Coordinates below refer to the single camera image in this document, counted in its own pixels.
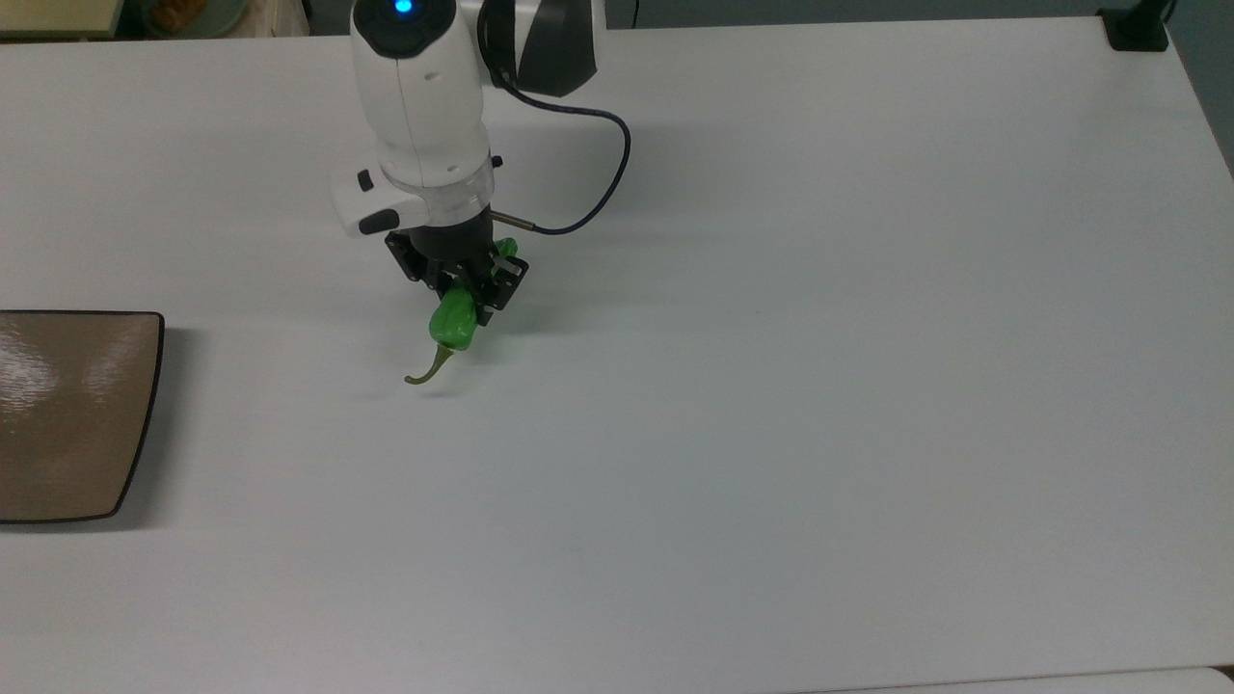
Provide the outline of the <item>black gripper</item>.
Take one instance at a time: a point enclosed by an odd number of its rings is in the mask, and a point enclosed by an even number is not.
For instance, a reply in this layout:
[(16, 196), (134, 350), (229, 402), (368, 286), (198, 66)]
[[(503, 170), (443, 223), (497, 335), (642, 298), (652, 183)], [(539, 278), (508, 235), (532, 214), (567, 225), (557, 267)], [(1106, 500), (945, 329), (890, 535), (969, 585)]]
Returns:
[(494, 220), (490, 217), (392, 231), (385, 237), (385, 246), (408, 282), (422, 282), (437, 295), (450, 289), (453, 277), (471, 282), (471, 301), (480, 328), (485, 328), (495, 312), (507, 307), (529, 269), (520, 256), (494, 254)]

